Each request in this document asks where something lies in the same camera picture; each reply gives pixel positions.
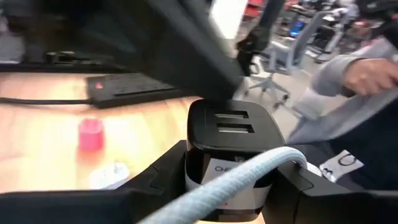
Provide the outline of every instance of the wooden table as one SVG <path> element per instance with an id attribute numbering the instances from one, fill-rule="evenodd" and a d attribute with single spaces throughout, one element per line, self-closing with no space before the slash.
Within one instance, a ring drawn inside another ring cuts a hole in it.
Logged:
<path id="1" fill-rule="evenodd" d="M 36 100 L 86 99 L 87 75 L 0 74 L 0 96 Z M 88 189 L 88 174 L 112 162 L 134 177 L 186 138 L 190 104 L 197 97 L 107 110 L 86 105 L 0 105 L 0 192 Z M 100 118 L 106 147 L 77 149 L 78 124 Z M 251 223 L 264 223 L 262 217 Z"/>

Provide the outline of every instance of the person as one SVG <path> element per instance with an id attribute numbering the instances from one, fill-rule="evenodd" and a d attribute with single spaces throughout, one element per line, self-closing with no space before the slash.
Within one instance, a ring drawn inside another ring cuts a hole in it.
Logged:
<path id="1" fill-rule="evenodd" d="M 345 95 L 348 100 L 323 116 L 321 110 L 318 116 L 301 110 L 303 117 L 287 144 L 301 150 L 325 178 L 346 188 L 397 190 L 397 60 L 398 51 L 381 38 L 325 64 L 297 104 L 301 101 L 301 109 L 319 106 L 315 95 Z"/>

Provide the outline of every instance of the power cord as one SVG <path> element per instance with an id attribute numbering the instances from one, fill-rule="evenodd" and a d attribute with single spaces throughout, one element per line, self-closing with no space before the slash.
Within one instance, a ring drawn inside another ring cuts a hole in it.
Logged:
<path id="1" fill-rule="evenodd" d="M 0 104 L 10 105 L 93 105 L 92 99 L 86 100 L 23 100 L 0 97 Z"/>

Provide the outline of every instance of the gray office chair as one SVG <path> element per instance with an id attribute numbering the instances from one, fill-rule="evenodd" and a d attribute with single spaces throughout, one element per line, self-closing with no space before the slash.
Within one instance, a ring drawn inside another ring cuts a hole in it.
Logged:
<path id="1" fill-rule="evenodd" d="M 321 26 L 323 17 L 329 13 L 329 11 L 316 13 L 312 20 L 299 33 L 296 39 L 287 38 L 283 44 L 272 41 L 269 46 L 260 54 L 260 63 L 262 68 L 265 72 L 270 73 L 269 76 L 267 78 L 251 76 L 253 80 L 260 82 L 250 86 L 244 94 L 247 95 L 250 89 L 259 87 L 262 88 L 263 92 L 265 92 L 267 89 L 270 89 L 272 93 L 271 97 L 276 102 L 279 102 L 279 100 L 277 99 L 275 90 L 285 93 L 282 102 L 285 102 L 287 99 L 289 99 L 290 92 L 275 83 L 272 78 L 275 73 L 291 75 L 293 71 L 301 69 L 301 61 L 305 55 L 307 43 L 316 32 L 318 27 Z"/>

